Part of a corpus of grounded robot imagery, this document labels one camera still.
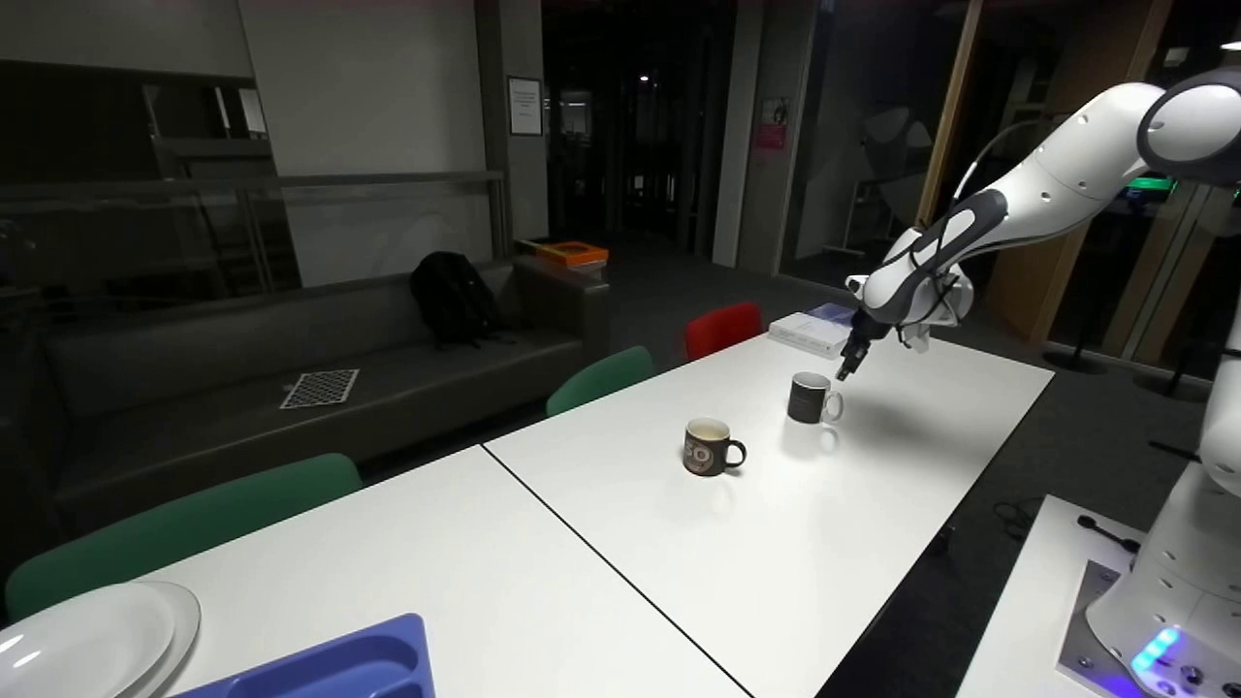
cup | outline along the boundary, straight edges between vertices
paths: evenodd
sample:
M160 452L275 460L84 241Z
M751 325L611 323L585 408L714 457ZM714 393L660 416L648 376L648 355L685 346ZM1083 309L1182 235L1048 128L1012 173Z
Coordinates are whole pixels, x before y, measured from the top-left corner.
M795 372L785 386L785 417L795 421L824 421L841 417L845 399L841 393L828 393L828 380L818 372Z
M749 457L744 443L727 439L727 421L722 417L694 417L685 426L682 466L698 475L714 475L726 468L740 468Z

black bag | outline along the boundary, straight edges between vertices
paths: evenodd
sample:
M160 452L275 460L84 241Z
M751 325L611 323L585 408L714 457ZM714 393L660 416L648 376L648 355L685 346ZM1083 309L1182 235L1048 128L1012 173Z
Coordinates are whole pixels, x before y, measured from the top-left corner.
M477 346L502 325L477 266L457 253L431 253L411 285L426 329L445 346Z

green chair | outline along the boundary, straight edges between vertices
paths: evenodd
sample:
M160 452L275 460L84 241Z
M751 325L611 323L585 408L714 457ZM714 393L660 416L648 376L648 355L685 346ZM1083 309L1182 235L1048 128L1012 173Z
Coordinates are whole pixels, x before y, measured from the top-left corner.
M14 565L2 584L9 615L140 579L356 490L351 460L323 452L166 499Z
M619 351L608 351L581 372L573 372L567 382L557 382L546 399L546 416L573 412L576 403L602 399L608 393L619 393L629 382L639 382L656 376L652 349L629 346Z

white robotic arm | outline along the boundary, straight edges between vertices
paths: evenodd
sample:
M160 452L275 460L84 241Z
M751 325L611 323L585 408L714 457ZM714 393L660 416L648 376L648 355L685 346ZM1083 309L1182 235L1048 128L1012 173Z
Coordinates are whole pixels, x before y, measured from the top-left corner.
M906 346L952 325L972 285L968 257L1050 241L1113 203L1140 169L1237 187L1241 68L1173 90L1113 84L1057 124L1039 150L960 196L926 231L902 231L871 276L854 276L854 335L841 372L871 336ZM1197 460L1168 495L1132 571L1085 609L1092 634L1149 694L1241 698L1241 309L1203 417Z

red chair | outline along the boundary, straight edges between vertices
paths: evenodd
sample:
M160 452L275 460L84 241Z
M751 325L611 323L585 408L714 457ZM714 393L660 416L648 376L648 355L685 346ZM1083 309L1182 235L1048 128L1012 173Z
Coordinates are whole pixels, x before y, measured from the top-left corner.
M749 340L762 335L762 309L754 303L732 303L732 305L718 305L709 314L698 314L685 325L682 349L685 362L698 362L704 351L727 349L738 340Z

